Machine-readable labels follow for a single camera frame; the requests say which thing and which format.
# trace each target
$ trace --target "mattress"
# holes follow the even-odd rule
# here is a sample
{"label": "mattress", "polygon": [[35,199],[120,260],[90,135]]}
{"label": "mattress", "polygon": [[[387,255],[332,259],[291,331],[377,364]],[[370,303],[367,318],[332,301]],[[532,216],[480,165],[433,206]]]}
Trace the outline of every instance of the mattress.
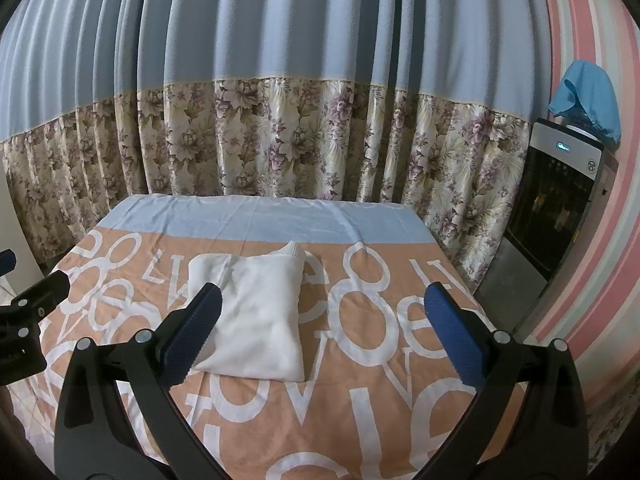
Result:
{"label": "mattress", "polygon": [[[131,196],[59,263],[68,300],[41,323],[47,370],[9,387],[27,438],[50,467],[66,367],[84,336],[123,342],[184,306],[200,253],[306,252],[300,291],[304,383],[191,371],[171,395],[236,480],[409,479],[446,439],[475,391],[462,384],[424,315],[442,282],[486,323],[409,208],[247,196]],[[162,460],[127,383],[119,383],[143,449]],[[516,416],[514,395],[485,457]]]}

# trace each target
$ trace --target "white cloth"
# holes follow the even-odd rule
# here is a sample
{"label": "white cloth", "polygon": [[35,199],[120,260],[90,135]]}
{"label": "white cloth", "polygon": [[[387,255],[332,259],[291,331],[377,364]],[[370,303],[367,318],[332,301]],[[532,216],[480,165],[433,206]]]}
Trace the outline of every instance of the white cloth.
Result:
{"label": "white cloth", "polygon": [[211,282],[222,314],[193,368],[219,375],[304,381],[298,300],[305,251],[295,242],[260,256],[200,254],[189,263],[189,301]]}

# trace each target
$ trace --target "blue cloth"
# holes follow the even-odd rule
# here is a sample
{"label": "blue cloth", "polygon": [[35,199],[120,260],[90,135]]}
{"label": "blue cloth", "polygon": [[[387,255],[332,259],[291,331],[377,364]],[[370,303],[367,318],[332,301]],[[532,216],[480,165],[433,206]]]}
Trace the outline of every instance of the blue cloth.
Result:
{"label": "blue cloth", "polygon": [[611,79],[596,64],[576,60],[566,70],[549,110],[596,135],[607,146],[620,144],[620,114]]}
{"label": "blue cloth", "polygon": [[434,239],[411,208],[261,196],[134,195],[100,227],[217,240],[313,244],[429,244]]}

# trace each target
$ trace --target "bolt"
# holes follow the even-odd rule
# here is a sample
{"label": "bolt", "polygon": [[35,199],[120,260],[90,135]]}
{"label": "bolt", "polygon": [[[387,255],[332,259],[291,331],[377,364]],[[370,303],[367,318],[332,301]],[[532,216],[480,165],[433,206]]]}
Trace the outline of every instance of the bolt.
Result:
{"label": "bolt", "polygon": [[497,343],[506,345],[509,341],[511,341],[511,336],[504,330],[497,330],[496,332],[494,332],[494,339]]}
{"label": "bolt", "polygon": [[554,339],[554,347],[560,352],[565,352],[569,348],[562,339]]}
{"label": "bolt", "polygon": [[151,332],[151,330],[147,330],[145,328],[144,330],[140,330],[136,333],[136,341],[139,343],[146,343],[151,339],[152,335],[153,333]]}
{"label": "bolt", "polygon": [[78,343],[76,344],[76,348],[78,350],[86,350],[87,348],[89,348],[89,346],[91,346],[91,340],[88,337],[83,337],[80,341],[78,341]]}

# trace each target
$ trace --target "blue gripper pad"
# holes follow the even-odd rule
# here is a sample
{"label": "blue gripper pad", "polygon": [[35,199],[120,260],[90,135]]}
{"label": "blue gripper pad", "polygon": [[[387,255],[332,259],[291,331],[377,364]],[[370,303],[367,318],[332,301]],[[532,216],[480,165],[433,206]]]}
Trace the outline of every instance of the blue gripper pad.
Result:
{"label": "blue gripper pad", "polygon": [[[441,283],[431,283],[427,287],[424,312],[460,380],[479,390],[486,379],[489,330],[475,314],[462,310]],[[482,327],[470,316],[474,316]]]}
{"label": "blue gripper pad", "polygon": [[162,349],[160,380],[165,386],[181,384],[222,313],[222,293],[205,283],[189,306],[178,311],[184,317]]}
{"label": "blue gripper pad", "polygon": [[15,254],[11,249],[0,252],[0,276],[8,274],[15,269]]}

